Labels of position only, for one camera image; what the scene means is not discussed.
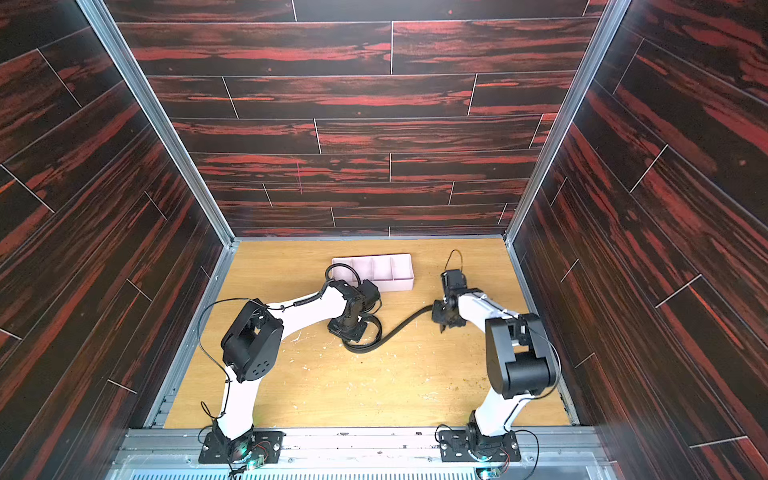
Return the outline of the black leather belt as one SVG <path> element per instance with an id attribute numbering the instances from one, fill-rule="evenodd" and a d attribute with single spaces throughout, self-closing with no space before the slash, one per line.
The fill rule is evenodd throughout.
<path id="1" fill-rule="evenodd" d="M 373 324 L 377 327 L 377 333 L 374 338 L 374 340 L 367 344 L 351 344 L 347 340 L 342 340 L 342 344 L 344 348 L 352 353 L 355 354 L 366 354 L 370 353 L 381 346 L 383 346 L 385 343 L 387 343 L 389 340 L 391 340 L 395 335 L 400 333 L 404 328 L 406 328 L 409 324 L 411 324 L 414 320 L 419 318 L 420 316 L 431 313 L 433 307 L 432 306 L 425 306 L 408 316 L 405 320 L 403 320 L 400 324 L 398 324 L 396 327 L 394 327 L 389 333 L 386 335 L 382 334 L 382 324 L 381 321 L 378 319 L 376 315 L 373 313 L 366 312 L 362 320 L 366 324 Z"/>

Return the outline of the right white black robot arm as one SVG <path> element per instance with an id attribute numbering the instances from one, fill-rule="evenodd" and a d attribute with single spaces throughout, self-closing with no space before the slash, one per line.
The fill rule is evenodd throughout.
<path id="1" fill-rule="evenodd" d="M 556 385 L 559 355 L 538 315 L 510 311 L 478 289 L 435 301 L 431 314 L 443 329 L 472 324 L 485 335 L 491 389 L 471 415 L 481 435 L 506 433 L 529 402 Z"/>

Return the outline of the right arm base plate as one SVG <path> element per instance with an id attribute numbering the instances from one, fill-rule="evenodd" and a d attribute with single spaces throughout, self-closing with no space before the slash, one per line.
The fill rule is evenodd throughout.
<path id="1" fill-rule="evenodd" d="M 519 462 L 519 443 L 513 432 L 485 436 L 470 428 L 441 428 L 435 432 L 443 462 Z"/>

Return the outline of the pink divided storage box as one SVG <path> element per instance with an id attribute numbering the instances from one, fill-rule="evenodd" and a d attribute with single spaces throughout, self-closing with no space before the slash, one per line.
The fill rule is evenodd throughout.
<path id="1" fill-rule="evenodd" d="M 336 257 L 332 264 L 351 266 L 361 280 L 370 280 L 382 293 L 410 291 L 414 287 L 412 255 L 408 253 Z"/>

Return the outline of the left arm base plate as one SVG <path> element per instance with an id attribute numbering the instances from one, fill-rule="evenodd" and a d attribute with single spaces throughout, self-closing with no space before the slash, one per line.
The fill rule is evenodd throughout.
<path id="1" fill-rule="evenodd" d="M 198 462 L 231 466 L 250 465 L 260 468 L 279 461 L 285 433 L 274 430 L 250 430 L 240 437 L 228 439 L 219 430 L 208 432 Z"/>

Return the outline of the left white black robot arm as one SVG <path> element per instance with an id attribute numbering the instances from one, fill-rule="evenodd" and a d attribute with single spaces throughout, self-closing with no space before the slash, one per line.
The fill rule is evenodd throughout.
<path id="1" fill-rule="evenodd" d="M 218 421 L 224 437 L 233 440 L 252 428 L 261 379 L 276 365 L 284 337 L 326 321 L 331 334 L 357 342 L 366 329 L 364 315 L 379 299 L 378 288 L 369 280 L 358 286 L 331 280 L 320 291 L 287 302 L 248 302 L 221 341 L 230 380 Z"/>

